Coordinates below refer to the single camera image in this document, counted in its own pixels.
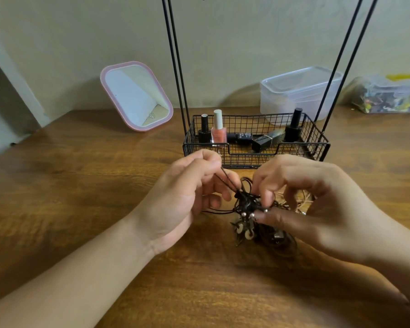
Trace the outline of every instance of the left hand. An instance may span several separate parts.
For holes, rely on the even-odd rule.
[[[215,176],[231,185],[221,166],[220,155],[207,149],[175,161],[132,211],[155,254],[171,248],[202,210],[220,208],[222,198],[231,200],[231,190]],[[240,188],[239,176],[226,173]]]

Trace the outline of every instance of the wood grain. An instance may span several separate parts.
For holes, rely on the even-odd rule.
[[[410,115],[338,107],[326,135],[326,161],[410,228]],[[179,110],[146,133],[114,110],[73,111],[0,155],[0,298],[131,211],[182,157],[183,137]],[[410,327],[410,311],[377,272],[303,243],[292,259],[251,242],[236,248],[232,219],[199,216],[98,326]]]

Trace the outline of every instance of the white bottle cap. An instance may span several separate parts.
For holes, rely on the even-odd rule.
[[[222,111],[220,109],[214,111],[214,126],[217,130],[223,129]]]

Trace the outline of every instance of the forearm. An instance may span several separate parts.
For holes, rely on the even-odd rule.
[[[383,274],[410,302],[410,230],[398,225],[394,233],[385,235],[387,245],[370,266]]]
[[[94,327],[152,259],[130,216],[0,300],[1,327]]]

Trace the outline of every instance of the black wire basket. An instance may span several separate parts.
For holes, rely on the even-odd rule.
[[[269,132],[290,124],[293,114],[268,115],[223,115],[223,125],[228,133],[250,132],[254,137],[266,135]],[[294,154],[313,160],[323,161],[330,143],[317,128],[310,117],[302,113],[300,126],[302,128],[297,142],[272,145],[261,153],[256,153],[251,146],[241,146],[229,143],[199,143],[197,132],[201,128],[201,115],[194,115],[190,128],[185,135],[183,144],[184,155],[187,156],[200,149],[216,151],[222,157],[225,168],[258,168],[276,154]],[[213,115],[208,116],[208,124],[214,125]]]

